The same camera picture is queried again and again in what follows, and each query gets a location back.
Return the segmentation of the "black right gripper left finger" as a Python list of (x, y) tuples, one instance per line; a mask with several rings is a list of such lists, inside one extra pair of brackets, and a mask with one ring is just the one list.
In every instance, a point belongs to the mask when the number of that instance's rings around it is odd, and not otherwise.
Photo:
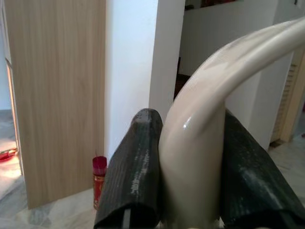
[(153, 229), (160, 219), (159, 113), (140, 110), (115, 150), (96, 212), (96, 229)]

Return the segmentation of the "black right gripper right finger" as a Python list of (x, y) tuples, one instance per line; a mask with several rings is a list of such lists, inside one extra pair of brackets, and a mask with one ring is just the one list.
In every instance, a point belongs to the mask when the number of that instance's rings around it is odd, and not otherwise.
[(303, 229), (305, 208), (240, 121), (225, 114), (220, 217), (226, 229)]

